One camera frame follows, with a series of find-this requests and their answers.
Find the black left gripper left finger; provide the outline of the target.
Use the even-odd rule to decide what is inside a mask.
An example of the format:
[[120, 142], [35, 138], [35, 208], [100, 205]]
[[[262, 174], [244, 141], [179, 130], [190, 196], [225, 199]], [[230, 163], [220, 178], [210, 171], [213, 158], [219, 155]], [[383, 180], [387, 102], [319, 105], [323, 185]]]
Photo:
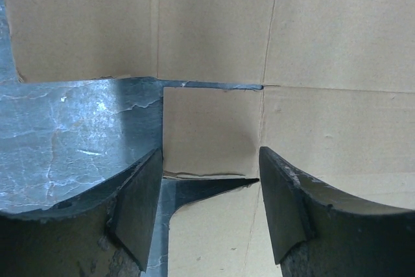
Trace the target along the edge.
[[2, 276], [139, 276], [148, 265], [163, 176], [154, 149], [49, 209], [1, 214]]

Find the cardboard box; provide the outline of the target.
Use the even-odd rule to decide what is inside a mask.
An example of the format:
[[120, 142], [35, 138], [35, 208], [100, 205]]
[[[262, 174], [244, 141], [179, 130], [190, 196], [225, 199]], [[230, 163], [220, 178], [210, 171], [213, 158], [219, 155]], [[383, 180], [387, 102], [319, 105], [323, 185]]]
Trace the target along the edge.
[[414, 211], [414, 0], [3, 0], [1, 214], [49, 209], [154, 149], [139, 276], [284, 276], [268, 147]]

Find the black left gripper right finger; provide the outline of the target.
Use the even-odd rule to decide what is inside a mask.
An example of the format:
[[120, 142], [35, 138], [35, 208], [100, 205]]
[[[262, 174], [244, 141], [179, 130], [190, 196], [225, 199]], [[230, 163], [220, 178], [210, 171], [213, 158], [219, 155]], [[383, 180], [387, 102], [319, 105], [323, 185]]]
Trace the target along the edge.
[[356, 197], [259, 150], [274, 261], [284, 276], [413, 276], [414, 211]]

